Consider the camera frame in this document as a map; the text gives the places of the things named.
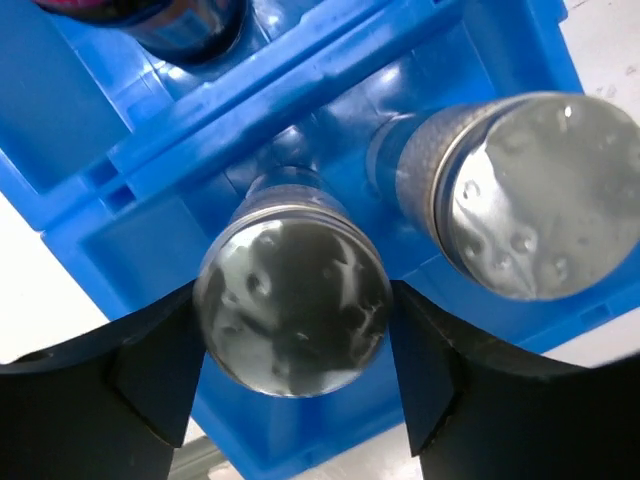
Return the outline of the silver-lid shaker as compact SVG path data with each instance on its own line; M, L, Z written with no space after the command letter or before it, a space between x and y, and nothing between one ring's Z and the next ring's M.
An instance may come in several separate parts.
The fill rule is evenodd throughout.
M461 274L506 298L580 293L639 242L639 127L596 97L396 116L375 133L367 174Z
M321 177L258 177L208 250L194 286L205 344L239 384L316 397L374 360L392 310L382 260Z

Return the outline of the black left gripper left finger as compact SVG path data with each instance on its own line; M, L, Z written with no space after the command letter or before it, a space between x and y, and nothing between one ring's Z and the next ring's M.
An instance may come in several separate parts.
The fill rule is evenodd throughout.
M205 356L192 295L2 365L2 478L167 478Z

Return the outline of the red-capped dark sauce bottle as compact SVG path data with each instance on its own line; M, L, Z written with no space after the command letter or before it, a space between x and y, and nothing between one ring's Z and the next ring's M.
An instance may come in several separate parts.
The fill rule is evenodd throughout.
M195 66L223 55L236 42L246 1L38 1L47 13L119 30L155 57Z

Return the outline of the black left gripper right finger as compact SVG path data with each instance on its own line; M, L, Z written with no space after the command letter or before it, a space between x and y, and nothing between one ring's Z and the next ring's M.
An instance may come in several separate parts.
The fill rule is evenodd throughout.
M639 358L596 368L505 342L392 285L390 339L426 479L635 479Z

